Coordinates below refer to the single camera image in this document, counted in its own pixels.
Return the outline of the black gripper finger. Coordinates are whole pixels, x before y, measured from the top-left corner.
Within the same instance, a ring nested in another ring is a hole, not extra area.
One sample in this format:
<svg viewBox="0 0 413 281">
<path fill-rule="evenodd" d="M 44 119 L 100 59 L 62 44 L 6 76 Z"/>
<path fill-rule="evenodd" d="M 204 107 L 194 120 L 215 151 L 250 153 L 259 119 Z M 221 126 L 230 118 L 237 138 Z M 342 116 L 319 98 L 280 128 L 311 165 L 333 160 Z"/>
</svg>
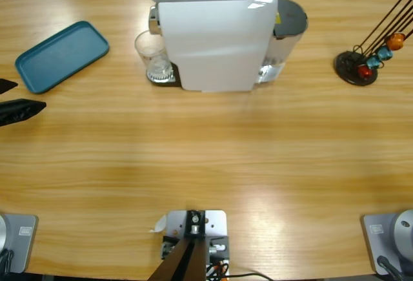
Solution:
<svg viewBox="0 0 413 281">
<path fill-rule="evenodd" d="M 4 94 L 5 92 L 15 88 L 16 86 L 18 86 L 18 84 L 14 81 L 0 79 L 0 94 Z"/>
<path fill-rule="evenodd" d="M 46 108 L 46 103 L 31 99 L 14 99 L 1 102 L 1 126 L 25 121 Z"/>
</svg>

